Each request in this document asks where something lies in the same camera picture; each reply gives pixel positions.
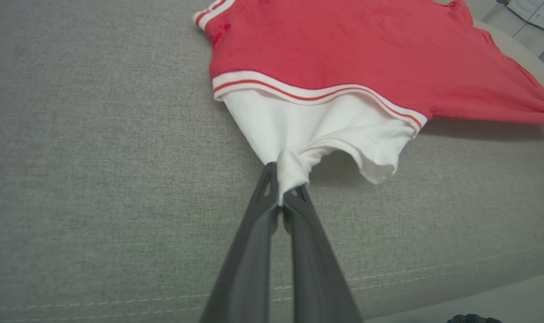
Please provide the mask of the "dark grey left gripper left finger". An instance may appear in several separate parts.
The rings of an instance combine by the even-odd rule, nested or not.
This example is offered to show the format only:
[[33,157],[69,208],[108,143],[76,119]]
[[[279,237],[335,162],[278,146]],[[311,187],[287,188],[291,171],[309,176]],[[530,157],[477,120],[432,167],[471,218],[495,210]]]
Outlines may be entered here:
[[270,243],[278,226],[277,164],[264,166],[200,323],[269,323]]

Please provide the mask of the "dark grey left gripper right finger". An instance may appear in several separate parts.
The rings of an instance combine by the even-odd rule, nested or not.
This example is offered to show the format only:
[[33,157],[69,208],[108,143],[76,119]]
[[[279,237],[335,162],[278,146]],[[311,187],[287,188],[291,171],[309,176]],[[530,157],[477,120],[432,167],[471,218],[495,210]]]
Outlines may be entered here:
[[294,323],[362,323],[306,186],[283,196],[292,237]]

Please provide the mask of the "red and white shirt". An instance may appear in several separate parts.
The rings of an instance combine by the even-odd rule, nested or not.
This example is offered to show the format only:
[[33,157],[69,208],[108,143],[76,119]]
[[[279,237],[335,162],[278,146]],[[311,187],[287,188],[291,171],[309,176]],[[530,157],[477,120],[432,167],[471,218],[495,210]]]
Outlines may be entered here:
[[384,182],[434,118],[544,125],[544,84],[464,0],[214,0],[192,18],[214,99],[276,164],[279,205],[333,151]]

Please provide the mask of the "dark rough rounded object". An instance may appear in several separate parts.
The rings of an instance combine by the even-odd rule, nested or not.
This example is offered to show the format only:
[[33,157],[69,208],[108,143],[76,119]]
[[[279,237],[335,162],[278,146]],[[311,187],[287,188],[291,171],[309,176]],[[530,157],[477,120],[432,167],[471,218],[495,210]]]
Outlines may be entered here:
[[458,314],[446,321],[446,323],[502,323],[500,320],[494,318],[485,318],[477,314]]

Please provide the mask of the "grey fabric sofa cushion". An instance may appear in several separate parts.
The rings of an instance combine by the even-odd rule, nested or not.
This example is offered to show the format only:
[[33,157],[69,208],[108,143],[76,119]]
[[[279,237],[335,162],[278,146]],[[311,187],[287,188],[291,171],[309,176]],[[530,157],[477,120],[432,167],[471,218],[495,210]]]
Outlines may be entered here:
[[[0,323],[197,323],[263,163],[192,16],[0,0]],[[544,126],[434,119],[372,185],[309,194],[364,321],[544,323]]]

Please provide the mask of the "white appliance with dark seam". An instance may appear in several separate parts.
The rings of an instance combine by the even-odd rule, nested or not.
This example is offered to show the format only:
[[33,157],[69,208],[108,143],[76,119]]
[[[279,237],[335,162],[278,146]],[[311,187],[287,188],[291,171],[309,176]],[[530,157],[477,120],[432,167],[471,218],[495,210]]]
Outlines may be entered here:
[[544,0],[509,0],[507,7],[528,24],[544,29]]

